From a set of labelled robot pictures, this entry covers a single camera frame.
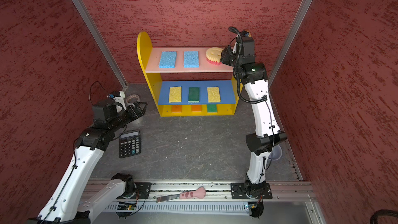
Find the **yellow smiley face sponge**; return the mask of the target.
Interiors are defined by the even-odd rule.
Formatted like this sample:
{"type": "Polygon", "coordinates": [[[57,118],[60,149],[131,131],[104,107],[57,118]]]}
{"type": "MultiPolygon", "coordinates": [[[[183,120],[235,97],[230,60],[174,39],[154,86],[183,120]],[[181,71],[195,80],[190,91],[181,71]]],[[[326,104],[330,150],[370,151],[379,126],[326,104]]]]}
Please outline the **yellow smiley face sponge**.
{"type": "Polygon", "coordinates": [[[212,65],[221,65],[222,48],[212,47],[206,51],[206,60],[212,65]]]}

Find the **orange sponge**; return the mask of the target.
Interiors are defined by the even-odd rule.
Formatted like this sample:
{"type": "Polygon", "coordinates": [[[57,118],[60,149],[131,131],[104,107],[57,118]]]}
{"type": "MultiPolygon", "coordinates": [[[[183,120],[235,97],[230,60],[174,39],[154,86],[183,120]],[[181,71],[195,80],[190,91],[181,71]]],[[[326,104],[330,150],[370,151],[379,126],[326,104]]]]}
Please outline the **orange sponge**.
{"type": "Polygon", "coordinates": [[[192,113],[201,113],[202,105],[191,105],[191,112],[192,113]]]}
{"type": "Polygon", "coordinates": [[[172,111],[172,113],[181,113],[182,105],[172,105],[171,111],[172,111]]]}

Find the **blue sponge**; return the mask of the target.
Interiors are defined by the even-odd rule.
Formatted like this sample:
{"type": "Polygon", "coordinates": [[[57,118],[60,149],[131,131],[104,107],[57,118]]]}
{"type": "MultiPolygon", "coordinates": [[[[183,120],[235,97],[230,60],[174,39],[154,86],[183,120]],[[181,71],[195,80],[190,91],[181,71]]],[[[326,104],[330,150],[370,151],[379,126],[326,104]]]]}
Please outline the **blue sponge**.
{"type": "Polygon", "coordinates": [[[175,68],[176,58],[177,58],[176,51],[161,52],[159,68],[175,68]]]}
{"type": "Polygon", "coordinates": [[[183,67],[184,68],[198,68],[199,67],[199,52],[185,51],[183,53],[183,67]]]}

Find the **orange sponge front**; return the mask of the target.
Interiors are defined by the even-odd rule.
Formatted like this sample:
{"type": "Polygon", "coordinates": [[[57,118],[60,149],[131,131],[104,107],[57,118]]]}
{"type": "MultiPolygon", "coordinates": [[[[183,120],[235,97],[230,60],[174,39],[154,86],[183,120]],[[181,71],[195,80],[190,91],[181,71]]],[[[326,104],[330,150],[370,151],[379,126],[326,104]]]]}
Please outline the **orange sponge front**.
{"type": "Polygon", "coordinates": [[[191,112],[192,113],[201,113],[202,105],[191,105],[191,112]]]}

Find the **dark green sponge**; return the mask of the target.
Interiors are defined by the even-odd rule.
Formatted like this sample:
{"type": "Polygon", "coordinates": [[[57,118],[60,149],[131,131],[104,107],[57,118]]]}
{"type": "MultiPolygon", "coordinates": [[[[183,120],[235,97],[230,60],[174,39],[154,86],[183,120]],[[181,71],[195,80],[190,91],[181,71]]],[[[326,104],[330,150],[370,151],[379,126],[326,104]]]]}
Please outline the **dark green sponge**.
{"type": "Polygon", "coordinates": [[[199,103],[200,102],[200,87],[190,87],[188,93],[188,102],[189,103],[199,103]]]}

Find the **light green sponge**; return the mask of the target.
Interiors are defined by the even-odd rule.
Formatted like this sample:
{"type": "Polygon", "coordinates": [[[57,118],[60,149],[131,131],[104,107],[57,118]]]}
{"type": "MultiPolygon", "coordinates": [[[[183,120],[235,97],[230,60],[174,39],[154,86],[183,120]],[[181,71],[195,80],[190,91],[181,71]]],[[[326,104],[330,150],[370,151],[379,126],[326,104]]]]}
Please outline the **light green sponge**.
{"type": "Polygon", "coordinates": [[[208,113],[217,113],[218,112],[217,105],[216,104],[208,104],[207,112],[208,113]]]}

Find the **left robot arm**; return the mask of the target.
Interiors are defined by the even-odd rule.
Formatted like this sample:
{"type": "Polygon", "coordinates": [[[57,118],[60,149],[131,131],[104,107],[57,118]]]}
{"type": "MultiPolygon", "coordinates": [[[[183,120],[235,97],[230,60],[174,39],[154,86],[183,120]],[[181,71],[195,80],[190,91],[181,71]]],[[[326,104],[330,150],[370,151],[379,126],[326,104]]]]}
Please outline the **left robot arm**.
{"type": "Polygon", "coordinates": [[[138,190],[130,174],[118,173],[88,201],[80,200],[90,176],[102,158],[115,133],[143,117],[146,102],[123,106],[106,99],[92,106],[93,125],[86,128],[74,142],[72,159],[56,190],[37,217],[28,224],[91,224],[98,215],[119,197],[137,198],[138,190]]]}

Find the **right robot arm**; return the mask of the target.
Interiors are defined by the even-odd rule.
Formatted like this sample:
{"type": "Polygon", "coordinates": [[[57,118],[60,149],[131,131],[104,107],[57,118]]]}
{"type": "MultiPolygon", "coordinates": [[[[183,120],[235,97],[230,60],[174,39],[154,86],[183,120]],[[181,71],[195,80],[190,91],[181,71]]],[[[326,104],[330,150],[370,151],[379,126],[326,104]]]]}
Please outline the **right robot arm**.
{"type": "Polygon", "coordinates": [[[233,40],[235,44],[222,51],[220,61],[233,68],[238,97],[251,105],[256,130],[246,135],[246,145],[251,152],[246,180],[242,185],[232,186],[232,191],[249,199],[270,198],[271,189],[265,172],[271,164],[275,146],[287,136],[275,119],[266,68],[263,63],[256,62],[254,39],[238,33],[233,40]]]}

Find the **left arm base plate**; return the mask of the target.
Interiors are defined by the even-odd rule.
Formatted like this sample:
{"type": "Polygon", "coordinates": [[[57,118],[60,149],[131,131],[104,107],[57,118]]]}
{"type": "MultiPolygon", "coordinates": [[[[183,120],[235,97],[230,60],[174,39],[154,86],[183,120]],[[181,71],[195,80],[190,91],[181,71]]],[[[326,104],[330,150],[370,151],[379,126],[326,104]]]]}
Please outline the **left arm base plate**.
{"type": "Polygon", "coordinates": [[[138,182],[134,183],[132,189],[128,189],[121,196],[117,197],[117,200],[137,200],[137,199],[148,199],[151,191],[152,183],[149,182],[138,182]]]}

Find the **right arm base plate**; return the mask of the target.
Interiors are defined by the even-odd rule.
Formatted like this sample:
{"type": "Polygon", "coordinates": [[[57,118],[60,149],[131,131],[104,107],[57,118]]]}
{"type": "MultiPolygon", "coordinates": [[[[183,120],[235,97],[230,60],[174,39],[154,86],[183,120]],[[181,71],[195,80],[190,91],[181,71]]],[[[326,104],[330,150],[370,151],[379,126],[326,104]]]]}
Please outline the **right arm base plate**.
{"type": "Polygon", "coordinates": [[[252,184],[250,181],[244,183],[231,183],[232,199],[252,199],[259,200],[260,197],[265,200],[273,198],[270,184],[262,182],[259,184],[252,184]]]}

